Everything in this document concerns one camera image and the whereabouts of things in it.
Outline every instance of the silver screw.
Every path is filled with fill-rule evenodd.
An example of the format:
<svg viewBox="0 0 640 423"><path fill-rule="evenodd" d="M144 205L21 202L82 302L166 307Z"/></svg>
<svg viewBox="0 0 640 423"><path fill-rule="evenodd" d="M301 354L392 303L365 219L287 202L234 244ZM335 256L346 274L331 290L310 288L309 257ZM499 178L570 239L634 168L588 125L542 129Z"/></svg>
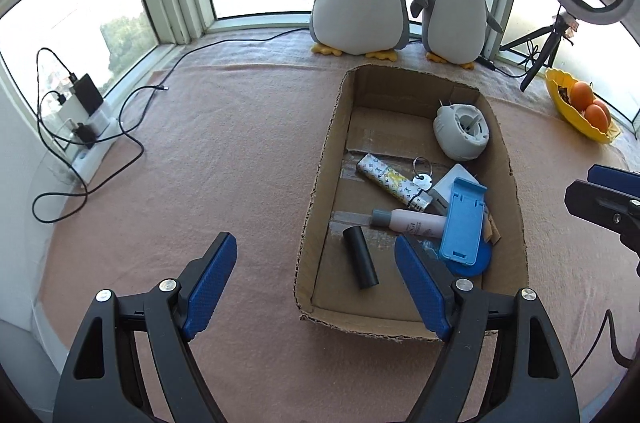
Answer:
<svg viewBox="0 0 640 423"><path fill-rule="evenodd" d="M106 302L110 298L111 298L111 291L109 291L108 289L103 289L102 291L98 291L98 294L95 295L95 299L98 300L98 302Z"/></svg>
<svg viewBox="0 0 640 423"><path fill-rule="evenodd" d="M459 278L456 280L456 288L460 291L471 291L474 288L474 283L468 278Z"/></svg>
<svg viewBox="0 0 640 423"><path fill-rule="evenodd" d="M177 285L178 284L174 279L168 278L167 280L163 280L162 282L160 282L160 285L158 287L160 288L160 291L167 292L173 291Z"/></svg>
<svg viewBox="0 0 640 423"><path fill-rule="evenodd" d="M525 300L535 300L538 295L536 295L536 292L533 291L533 289L529 289L529 288L524 288L520 294L522 295L522 298L524 298Z"/></svg>

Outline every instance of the blue disc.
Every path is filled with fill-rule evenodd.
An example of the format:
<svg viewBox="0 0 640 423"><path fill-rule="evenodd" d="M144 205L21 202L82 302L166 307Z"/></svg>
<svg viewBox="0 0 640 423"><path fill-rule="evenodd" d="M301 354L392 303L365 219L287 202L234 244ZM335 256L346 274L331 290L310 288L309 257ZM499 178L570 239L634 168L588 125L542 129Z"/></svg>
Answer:
<svg viewBox="0 0 640 423"><path fill-rule="evenodd" d="M478 256L476 257L476 263L473 266L465 266L464 264L455 262L454 260L441 260L444 261L447 268L453 273L453 275L460 277L475 277L477 275L482 275L491 262L491 243L486 243L482 237L480 238Z"/></svg>

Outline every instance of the black cylinder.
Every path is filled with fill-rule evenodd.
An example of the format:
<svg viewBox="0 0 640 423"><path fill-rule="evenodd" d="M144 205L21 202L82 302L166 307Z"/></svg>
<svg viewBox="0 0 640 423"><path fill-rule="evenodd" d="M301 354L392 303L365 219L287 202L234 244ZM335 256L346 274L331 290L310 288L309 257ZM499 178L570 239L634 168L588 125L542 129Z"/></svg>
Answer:
<svg viewBox="0 0 640 423"><path fill-rule="evenodd" d="M379 284L376 269L373 267L373 261L364 240L364 234L360 226L351 226L342 232L344 242L347 246L347 252L351 259L353 272L358 279L360 289L370 288Z"/></svg>

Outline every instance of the white penguin belly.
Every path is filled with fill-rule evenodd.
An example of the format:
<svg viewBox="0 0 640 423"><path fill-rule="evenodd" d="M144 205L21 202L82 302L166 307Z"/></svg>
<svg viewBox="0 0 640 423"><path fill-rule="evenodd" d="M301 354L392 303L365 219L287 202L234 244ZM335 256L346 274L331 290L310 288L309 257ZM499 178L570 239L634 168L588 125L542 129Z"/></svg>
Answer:
<svg viewBox="0 0 640 423"><path fill-rule="evenodd" d="M404 28L401 0L316 0L319 42L349 54L392 49Z"/></svg>
<svg viewBox="0 0 640 423"><path fill-rule="evenodd" d="M452 64L473 62L484 46L484 6L484 0L436 0L427 35L431 52Z"/></svg>

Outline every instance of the cardboard box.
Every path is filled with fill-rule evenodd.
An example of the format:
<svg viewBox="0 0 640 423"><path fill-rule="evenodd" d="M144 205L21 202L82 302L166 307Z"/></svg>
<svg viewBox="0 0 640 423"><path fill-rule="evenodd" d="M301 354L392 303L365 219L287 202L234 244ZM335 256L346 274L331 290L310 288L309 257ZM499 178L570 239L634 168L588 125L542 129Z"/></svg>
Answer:
<svg viewBox="0 0 640 423"><path fill-rule="evenodd" d="M362 66L345 75L322 146L296 265L294 294L302 319L371 337L436 339L424 327L396 267L397 234L368 226L374 208L404 206L355 167L371 152L410 177L413 159L423 156L433 163L434 181L443 177L455 162L444 155L433 133L440 102L474 104L490 129L487 148L465 167L487 186L485 200L501 239L491 266L474 282L504 294L527 285L516 183L486 98L478 89L432 74ZM362 226L380 280L362 291L342 241L342 230L353 225Z"/></svg>

